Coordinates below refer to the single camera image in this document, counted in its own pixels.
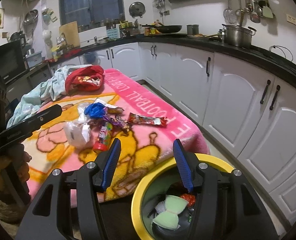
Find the light blue cloth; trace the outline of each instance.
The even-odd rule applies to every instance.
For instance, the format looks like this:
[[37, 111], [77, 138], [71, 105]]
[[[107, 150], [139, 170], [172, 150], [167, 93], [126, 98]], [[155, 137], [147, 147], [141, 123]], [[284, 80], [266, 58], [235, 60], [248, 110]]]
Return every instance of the light blue cloth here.
[[54, 76], [46, 82], [42, 82], [29, 93], [22, 96], [20, 103], [17, 105], [13, 117], [10, 118], [7, 128], [31, 117], [40, 108], [46, 100], [57, 100], [61, 95], [66, 95], [65, 81], [67, 76], [76, 69], [87, 67], [89, 65], [66, 65], [57, 69]]

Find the stainless steel pot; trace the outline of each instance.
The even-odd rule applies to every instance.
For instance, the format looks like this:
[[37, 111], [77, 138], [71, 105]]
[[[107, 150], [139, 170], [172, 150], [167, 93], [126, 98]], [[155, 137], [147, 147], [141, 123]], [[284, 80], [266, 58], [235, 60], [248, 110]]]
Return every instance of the stainless steel pot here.
[[225, 25], [223, 26], [226, 27], [225, 31], [225, 37], [224, 41], [225, 43], [236, 46], [236, 47], [241, 47], [241, 48], [246, 48], [249, 49], [251, 46], [251, 38], [256, 34], [256, 31], [252, 27], [244, 28], [241, 27], [240, 25]]
[[190, 36], [199, 34], [199, 25], [198, 24], [187, 25], [187, 34]]

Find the window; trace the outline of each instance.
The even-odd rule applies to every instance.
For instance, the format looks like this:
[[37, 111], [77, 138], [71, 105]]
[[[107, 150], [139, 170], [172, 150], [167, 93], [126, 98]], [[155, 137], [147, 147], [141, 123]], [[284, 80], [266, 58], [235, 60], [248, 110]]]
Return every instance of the window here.
[[60, 0], [61, 23], [77, 21], [79, 32], [124, 17], [122, 0]]

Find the black countertop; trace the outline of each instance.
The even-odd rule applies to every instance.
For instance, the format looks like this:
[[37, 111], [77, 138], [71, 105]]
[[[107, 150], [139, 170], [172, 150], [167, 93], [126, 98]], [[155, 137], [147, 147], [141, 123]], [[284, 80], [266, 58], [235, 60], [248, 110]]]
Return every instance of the black countertop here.
[[[73, 55], [73, 57], [77, 57], [88, 52], [102, 50], [109, 47], [133, 42], [168, 43], [229, 55], [231, 57], [244, 60], [264, 70], [267, 70], [268, 72], [276, 75], [277, 77], [283, 79], [296, 88], [296, 64], [273, 52], [269, 52], [266, 49], [262, 49], [256, 46], [251, 46], [250, 49], [238, 48], [227, 44], [222, 44], [219, 41], [210, 41], [207, 38], [192, 38], [187, 36], [186, 34], [160, 34], [140, 38], [132, 36], [126, 39], [109, 41], [108, 43], [102, 45], [90, 45], [87, 47], [83, 47], [82, 51]], [[67, 60], [67, 58], [60, 58], [57, 62], [51, 63], [50, 66], [62, 63]]]

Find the cartoon blanket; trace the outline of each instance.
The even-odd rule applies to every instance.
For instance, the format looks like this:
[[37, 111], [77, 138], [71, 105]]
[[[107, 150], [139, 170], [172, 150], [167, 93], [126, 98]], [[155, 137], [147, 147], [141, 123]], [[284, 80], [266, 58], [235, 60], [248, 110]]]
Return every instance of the cartoon blanket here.
[[[124, 197], [134, 192], [140, 179], [157, 164], [173, 156], [173, 141], [179, 138], [186, 150], [209, 154], [209, 148], [198, 127], [187, 117], [154, 95], [137, 82], [126, 77], [118, 70], [105, 71], [104, 86], [97, 93], [79, 93], [50, 102], [40, 111], [53, 105], [62, 106], [62, 115], [47, 124], [26, 139], [23, 144], [33, 158], [29, 163], [30, 180], [28, 186], [32, 197], [53, 169], [64, 172], [77, 170], [83, 164], [96, 159], [92, 145], [97, 138], [99, 127], [91, 131], [91, 140], [84, 149], [76, 149], [67, 143], [63, 125], [67, 121], [78, 119], [78, 104], [93, 102], [100, 98], [105, 102], [120, 106], [129, 113], [152, 117], [168, 117], [166, 128], [149, 125], [133, 125], [128, 134], [115, 130], [113, 138], [121, 141], [121, 155], [112, 180], [111, 187], [104, 194], [98, 194], [100, 202]], [[71, 206], [76, 206], [76, 194], [72, 191]]]

